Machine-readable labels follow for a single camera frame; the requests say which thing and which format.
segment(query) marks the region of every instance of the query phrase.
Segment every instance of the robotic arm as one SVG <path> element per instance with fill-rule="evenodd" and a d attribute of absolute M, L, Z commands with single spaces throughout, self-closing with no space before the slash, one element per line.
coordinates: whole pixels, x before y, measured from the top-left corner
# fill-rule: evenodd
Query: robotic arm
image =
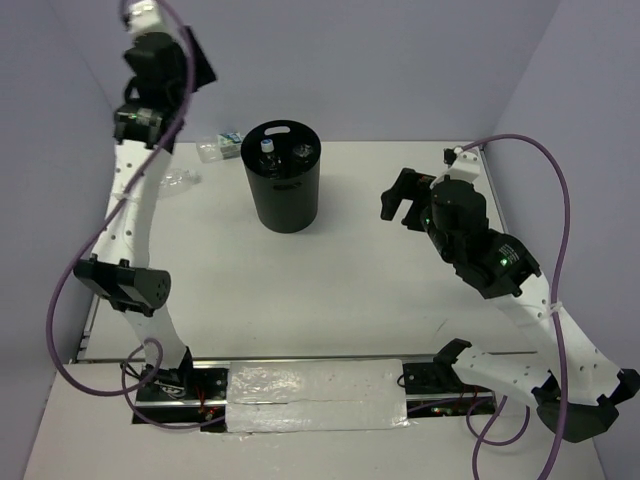
<path fill-rule="evenodd" d="M 562 305 L 551 304 L 549 283 L 522 242 L 489 228 L 486 200 L 473 188 L 480 174 L 477 155 L 460 148 L 446 150 L 445 163 L 448 168 L 437 178 L 403 169 L 382 195 L 382 219 L 392 220 L 402 200 L 411 200 L 402 224 L 426 232 L 441 258 L 513 321 L 549 369 L 518 365 L 458 339 L 434 361 L 450 366 L 465 384 L 492 389 L 535 408 L 545 425 L 555 430 L 560 365 L 551 314 L 557 311 L 569 381 L 563 438 L 580 442 L 607 431 L 618 417 L 616 405 L 640 390 L 640 375 L 607 359 Z"/>
<path fill-rule="evenodd" d="M 124 105 L 114 114 L 116 163 L 107 212 L 123 198 L 125 186 L 173 122 L 186 86 L 186 57 L 168 33 L 158 5 L 153 0 L 131 5 L 127 24 L 134 45 L 124 58 L 135 76 L 125 88 Z M 197 90 L 216 77 L 189 28 L 186 33 L 196 54 Z M 80 260 L 74 274 L 122 312 L 141 343 L 149 337 L 161 343 L 164 355 L 154 383 L 181 398 L 190 388 L 193 360 L 166 306 L 171 277 L 149 268 L 151 221 L 174 143 L 175 137 L 144 171 L 125 206 L 100 235 L 91 257 Z M 157 362 L 153 345 L 145 347 L 145 360 L 151 370 Z"/>

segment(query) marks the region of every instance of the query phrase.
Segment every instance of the white table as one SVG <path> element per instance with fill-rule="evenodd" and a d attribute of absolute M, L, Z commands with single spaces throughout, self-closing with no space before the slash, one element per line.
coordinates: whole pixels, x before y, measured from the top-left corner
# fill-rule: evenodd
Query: white table
<path fill-rule="evenodd" d="M 492 352 L 531 347 L 442 262 L 426 234 L 380 220 L 380 195 L 402 167 L 438 174 L 456 142 L 327 142 L 320 209 L 291 235 L 259 222 L 240 159 L 200 162 L 179 144 L 173 167 L 203 182 L 161 199 L 151 232 L 152 266 L 168 270 L 168 306 L 197 358 L 436 353 L 460 337 Z M 502 228 L 489 179 L 491 225 Z M 86 360 L 122 359 L 136 339 L 121 315 L 97 302 Z"/>
<path fill-rule="evenodd" d="M 71 373 L 96 388 L 119 388 L 115 364 L 73 365 Z M 475 417 L 481 429 L 486 417 Z M 474 440 L 464 420 L 432 418 L 383 431 L 287 434 L 170 433 L 131 425 L 121 398 L 96 398 L 53 385 L 26 480 L 469 480 Z M 494 439 L 520 429 L 521 416 L 498 420 Z M 481 478 L 533 480 L 552 434 L 532 419 L 517 444 L 480 454 Z M 591 441 L 564 443 L 552 480 L 604 480 Z"/>

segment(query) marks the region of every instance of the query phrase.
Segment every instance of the gray wall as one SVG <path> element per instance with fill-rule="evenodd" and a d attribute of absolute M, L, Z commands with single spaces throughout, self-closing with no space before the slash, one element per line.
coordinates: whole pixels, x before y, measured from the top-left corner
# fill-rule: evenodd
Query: gray wall
<path fill-rule="evenodd" d="M 120 102 L 129 45 L 115 1 L 52 0 Z M 171 0 L 220 82 L 182 140 L 287 117 L 325 140 L 446 140 L 491 132 L 558 0 Z"/>
<path fill-rule="evenodd" d="M 497 132 L 533 136 L 568 178 L 573 222 L 561 298 L 603 352 L 640 368 L 640 3 L 563 0 Z M 511 141 L 488 151 L 511 230 L 552 271 L 561 194 L 546 160 Z M 640 402 L 596 444 L 609 480 L 640 478 Z"/>
<path fill-rule="evenodd" d="M 104 214 L 113 142 L 108 103 L 45 1 L 2 2 L 0 39 L 0 476 L 17 480 L 53 379 L 48 298 Z M 88 302 L 72 280 L 57 315 L 66 358 Z"/>

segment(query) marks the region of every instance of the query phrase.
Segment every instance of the black trash bin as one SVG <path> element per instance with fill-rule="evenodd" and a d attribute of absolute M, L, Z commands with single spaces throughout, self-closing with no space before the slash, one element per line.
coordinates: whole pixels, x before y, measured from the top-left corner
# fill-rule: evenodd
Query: black trash bin
<path fill-rule="evenodd" d="M 271 139 L 281 163 L 266 170 L 262 141 Z M 275 120 L 254 128 L 242 142 L 244 162 L 260 221 L 278 233 L 308 227 L 318 213 L 320 139 L 306 125 Z"/>

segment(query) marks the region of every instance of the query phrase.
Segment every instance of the bottle cap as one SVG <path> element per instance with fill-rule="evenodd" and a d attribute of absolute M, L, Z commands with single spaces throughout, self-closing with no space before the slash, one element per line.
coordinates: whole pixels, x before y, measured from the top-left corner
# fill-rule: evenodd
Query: bottle cap
<path fill-rule="evenodd" d="M 260 148 L 262 149 L 262 153 L 271 153 L 275 150 L 273 146 L 273 140 L 270 138 L 265 138 L 260 142 Z"/>

